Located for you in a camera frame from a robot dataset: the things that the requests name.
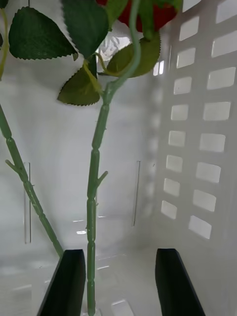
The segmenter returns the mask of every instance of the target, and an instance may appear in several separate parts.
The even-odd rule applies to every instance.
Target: white plastic basket
[[[9,2],[9,20],[26,2]],[[57,0],[32,6],[62,25]],[[113,36],[123,45],[126,27]],[[97,196],[96,302],[103,316],[161,316],[160,247],[180,252],[206,316],[237,316],[236,64],[237,0],[184,0],[183,12],[162,30],[154,72],[116,94],[101,149],[109,176]],[[64,248],[86,249],[100,104],[55,101],[76,67],[70,58],[9,56],[0,102]],[[33,210],[29,217],[7,158],[0,136],[0,315],[35,316],[57,256]]]

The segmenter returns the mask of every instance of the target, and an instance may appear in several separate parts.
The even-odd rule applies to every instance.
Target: green stem
[[[63,255],[63,248],[60,245],[52,226],[50,225],[49,221],[47,220],[43,212],[42,206],[40,204],[40,201],[37,198],[33,185],[28,179],[26,169],[24,167],[20,153],[17,149],[16,143],[14,139],[12,138],[11,130],[7,123],[5,114],[2,110],[1,104],[0,104],[0,130],[4,138],[6,139],[7,147],[9,149],[12,160],[14,162],[14,164],[12,164],[10,161],[6,160],[6,163],[19,175],[21,181],[23,182],[25,191],[31,201],[31,204],[36,211],[36,214],[38,215],[44,229],[46,230],[50,240],[52,241],[57,254],[59,255],[59,257],[61,257]]]
[[[88,67],[88,62],[86,60],[84,60],[84,62],[83,62],[83,68],[84,68],[85,72],[88,74],[95,91],[98,92],[100,96],[102,96],[103,95],[102,87],[101,87],[99,81],[97,81],[97,79],[91,73],[91,71]]]
[[[4,28],[5,28],[4,40],[3,40],[3,57],[1,60],[1,64],[0,64],[0,81],[1,81],[1,77],[2,77],[2,74],[4,72],[4,66],[5,66],[5,62],[6,62],[7,52],[8,52],[8,31],[7,31],[6,13],[5,13],[4,9],[0,9],[0,11],[1,11],[1,15],[2,15],[3,20],[4,20]]]
[[[89,316],[95,315],[95,237],[96,237],[96,191],[101,181],[107,173],[98,178],[100,152],[106,129],[107,118],[110,110],[110,103],[115,92],[133,75],[141,59],[141,47],[136,36],[136,17],[140,0],[133,0],[130,14],[129,26],[134,44],[134,56],[129,67],[120,78],[107,84],[103,94],[103,105],[100,109],[99,118],[96,124],[95,133],[92,141],[92,151],[90,159],[90,170],[87,189],[87,312]]]

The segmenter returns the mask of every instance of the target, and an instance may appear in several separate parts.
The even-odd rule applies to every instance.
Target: black plastic part
[[[83,250],[66,250],[37,316],[79,316],[85,286]]]
[[[180,254],[158,249],[156,283],[163,316],[205,316]]]

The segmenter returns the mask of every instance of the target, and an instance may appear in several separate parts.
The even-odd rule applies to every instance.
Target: red flower
[[[96,0],[98,4],[106,5],[107,0]],[[128,1],[126,8],[124,9],[121,16],[118,18],[120,22],[129,24],[129,17],[131,11],[131,0]],[[172,6],[166,5],[164,8],[159,8],[157,5],[153,5],[154,10],[154,23],[155,31],[158,31],[162,26],[171,21],[177,14],[176,10]],[[142,32],[142,21],[140,16],[137,17],[137,31]]]

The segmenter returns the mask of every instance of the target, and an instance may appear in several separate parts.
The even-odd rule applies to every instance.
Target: serrated leaf
[[[96,59],[92,57],[89,63],[91,73],[96,76]],[[58,100],[72,105],[90,105],[98,102],[100,95],[95,91],[88,74],[82,67],[63,86]]]
[[[157,63],[160,54],[160,36],[159,32],[155,33],[155,36],[151,41],[145,38],[140,40],[141,45],[141,61],[131,78],[142,76],[148,73]],[[123,71],[126,66],[131,62],[134,54],[133,44],[118,51],[110,60],[107,70],[113,73]]]
[[[121,16],[123,10],[126,8],[128,0],[108,0],[106,4],[106,11],[109,17],[110,27]]]
[[[61,0],[64,21],[78,51],[87,59],[109,30],[108,16],[95,0]]]
[[[165,4],[169,4],[170,6],[173,6],[176,11],[179,11],[182,6],[183,0],[153,0],[153,3],[158,5],[159,7],[164,7]]]
[[[8,0],[0,0],[0,9],[6,8],[7,4],[8,4]]]
[[[9,44],[11,54],[23,59],[51,59],[76,53],[55,22],[30,7],[15,14]]]

